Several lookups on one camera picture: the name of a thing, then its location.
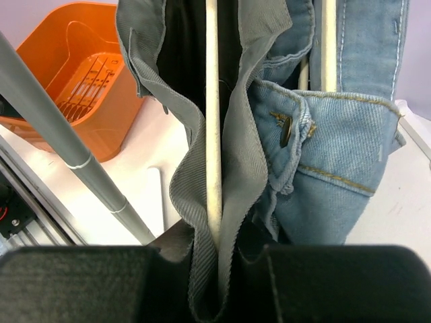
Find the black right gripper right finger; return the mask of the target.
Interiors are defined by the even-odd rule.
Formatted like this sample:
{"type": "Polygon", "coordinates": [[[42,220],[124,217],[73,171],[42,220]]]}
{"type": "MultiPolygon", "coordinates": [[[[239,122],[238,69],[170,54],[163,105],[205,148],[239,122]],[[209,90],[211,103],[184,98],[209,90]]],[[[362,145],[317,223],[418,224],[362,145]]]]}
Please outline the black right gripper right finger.
{"type": "Polygon", "coordinates": [[[246,221],[232,263],[233,322],[429,322],[430,273],[401,246],[295,246],[246,221]]]}

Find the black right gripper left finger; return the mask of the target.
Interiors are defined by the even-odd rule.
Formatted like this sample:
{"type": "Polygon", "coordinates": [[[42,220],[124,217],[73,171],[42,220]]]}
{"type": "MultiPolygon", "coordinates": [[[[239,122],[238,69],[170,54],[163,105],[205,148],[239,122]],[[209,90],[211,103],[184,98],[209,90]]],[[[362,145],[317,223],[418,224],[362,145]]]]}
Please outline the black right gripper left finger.
{"type": "Polygon", "coordinates": [[[2,322],[189,322],[194,231],[148,246],[25,247],[1,259],[2,322]]]}

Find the grey pleated skirt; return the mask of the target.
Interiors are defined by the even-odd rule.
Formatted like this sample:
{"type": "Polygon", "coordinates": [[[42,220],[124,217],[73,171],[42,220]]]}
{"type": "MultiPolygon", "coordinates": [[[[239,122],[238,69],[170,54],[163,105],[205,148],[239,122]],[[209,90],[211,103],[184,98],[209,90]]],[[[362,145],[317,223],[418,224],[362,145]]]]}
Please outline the grey pleated skirt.
{"type": "Polygon", "coordinates": [[[247,91],[276,38],[292,21],[285,1],[218,3],[223,213],[220,245],[208,226],[205,160],[205,4],[120,1],[117,32],[138,94],[149,94],[184,125],[189,149],[169,187],[193,230],[188,303],[197,322],[223,322],[238,231],[267,182],[267,164],[247,91]]]}

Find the light blue denim skirt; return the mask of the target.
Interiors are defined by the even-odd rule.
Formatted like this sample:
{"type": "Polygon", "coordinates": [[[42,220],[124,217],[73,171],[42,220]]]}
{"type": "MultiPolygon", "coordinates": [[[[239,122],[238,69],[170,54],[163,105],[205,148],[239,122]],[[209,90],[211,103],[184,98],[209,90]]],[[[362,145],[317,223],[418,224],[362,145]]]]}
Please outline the light blue denim skirt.
{"type": "Polygon", "coordinates": [[[409,3],[338,1],[337,88],[321,86],[320,1],[288,1],[248,98],[268,168],[253,216],[293,244],[342,244],[402,147],[393,102],[409,3]]]}

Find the cream hanger of grey skirt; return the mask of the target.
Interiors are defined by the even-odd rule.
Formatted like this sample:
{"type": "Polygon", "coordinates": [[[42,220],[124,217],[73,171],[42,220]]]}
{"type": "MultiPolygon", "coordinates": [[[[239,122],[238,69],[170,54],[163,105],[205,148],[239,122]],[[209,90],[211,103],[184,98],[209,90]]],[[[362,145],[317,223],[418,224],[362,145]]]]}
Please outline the cream hanger of grey skirt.
{"type": "Polygon", "coordinates": [[[218,2],[205,2],[205,170],[207,224],[216,250],[222,222],[222,163],[218,53],[218,2]]]}

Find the cream hanger of denim skirt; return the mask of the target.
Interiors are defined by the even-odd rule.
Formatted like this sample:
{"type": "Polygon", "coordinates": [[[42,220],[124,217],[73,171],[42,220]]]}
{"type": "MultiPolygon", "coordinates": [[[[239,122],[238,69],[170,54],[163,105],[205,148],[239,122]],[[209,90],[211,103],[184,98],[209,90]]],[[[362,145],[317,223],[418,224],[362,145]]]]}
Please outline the cream hanger of denim skirt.
{"type": "Polygon", "coordinates": [[[337,91],[337,2],[317,1],[320,13],[321,91],[337,91]]]}

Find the orange plastic basket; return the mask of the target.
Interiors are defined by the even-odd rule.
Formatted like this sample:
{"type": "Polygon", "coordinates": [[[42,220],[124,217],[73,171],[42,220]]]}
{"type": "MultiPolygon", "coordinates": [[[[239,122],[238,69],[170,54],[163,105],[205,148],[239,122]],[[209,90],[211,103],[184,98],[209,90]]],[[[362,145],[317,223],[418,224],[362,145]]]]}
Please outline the orange plastic basket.
{"type": "Polygon", "coordinates": [[[143,104],[121,54],[116,8],[60,6],[16,50],[99,162],[120,153],[143,104]]]}

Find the grey white clothes rack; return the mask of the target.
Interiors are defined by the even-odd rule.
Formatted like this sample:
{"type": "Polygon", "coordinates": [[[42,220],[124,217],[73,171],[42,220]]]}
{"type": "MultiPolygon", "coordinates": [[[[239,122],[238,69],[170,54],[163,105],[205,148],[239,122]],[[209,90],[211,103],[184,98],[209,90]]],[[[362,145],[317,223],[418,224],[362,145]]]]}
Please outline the grey white clothes rack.
{"type": "Polygon", "coordinates": [[[155,240],[155,235],[81,141],[4,35],[1,35],[1,94],[123,227],[143,245],[155,240]]]}

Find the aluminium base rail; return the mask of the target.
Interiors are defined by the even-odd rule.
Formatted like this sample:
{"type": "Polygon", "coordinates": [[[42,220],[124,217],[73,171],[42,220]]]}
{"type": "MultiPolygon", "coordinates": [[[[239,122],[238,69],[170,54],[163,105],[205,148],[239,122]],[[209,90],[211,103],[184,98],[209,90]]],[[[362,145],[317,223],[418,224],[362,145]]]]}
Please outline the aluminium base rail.
{"type": "Polygon", "coordinates": [[[1,247],[85,246],[71,213],[1,139],[1,247]]]}

